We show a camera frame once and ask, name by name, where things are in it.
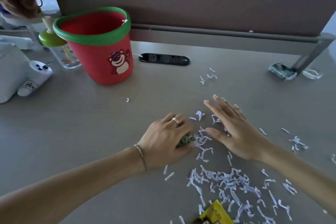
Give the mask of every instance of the gold ring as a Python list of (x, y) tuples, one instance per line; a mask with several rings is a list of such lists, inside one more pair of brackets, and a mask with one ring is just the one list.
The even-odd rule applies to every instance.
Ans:
[(176, 126), (178, 126), (179, 125), (179, 121), (174, 117), (173, 119), (171, 119), (171, 120), (174, 120), (174, 121), (176, 121)]

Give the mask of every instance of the bracelet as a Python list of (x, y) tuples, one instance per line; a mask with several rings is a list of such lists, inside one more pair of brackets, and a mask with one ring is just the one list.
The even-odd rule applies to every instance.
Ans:
[(138, 145), (136, 145), (136, 144), (134, 146), (139, 150), (139, 152), (141, 154), (143, 165), (145, 166), (145, 171), (147, 171), (146, 161), (145, 161), (144, 155), (142, 154), (142, 151), (141, 151), (140, 147)]

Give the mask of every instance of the red cup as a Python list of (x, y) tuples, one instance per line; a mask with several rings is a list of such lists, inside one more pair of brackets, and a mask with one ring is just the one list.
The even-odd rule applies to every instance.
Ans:
[(131, 21), (126, 11), (104, 7), (77, 13), (59, 18), (53, 28), (67, 41), (95, 82), (112, 85), (131, 75)]

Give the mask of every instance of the hand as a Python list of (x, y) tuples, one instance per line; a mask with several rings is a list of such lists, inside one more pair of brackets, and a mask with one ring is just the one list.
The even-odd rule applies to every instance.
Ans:
[(262, 161), (264, 153), (272, 143), (249, 123), (237, 105), (232, 107), (225, 99), (216, 95), (213, 99), (219, 107), (208, 101), (204, 101), (204, 104), (222, 121), (232, 137), (214, 128), (207, 128), (205, 131), (239, 157)]
[[(174, 117), (179, 121), (179, 127), (172, 120)], [(138, 143), (147, 167), (164, 167), (188, 154), (194, 142), (180, 148), (176, 148), (176, 145), (192, 130), (193, 126), (181, 114), (170, 113), (164, 119), (153, 122)]]

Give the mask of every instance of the yellow package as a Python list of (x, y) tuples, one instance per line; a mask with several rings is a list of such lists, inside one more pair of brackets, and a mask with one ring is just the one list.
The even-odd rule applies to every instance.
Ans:
[(216, 200), (193, 224), (233, 224), (221, 203)]

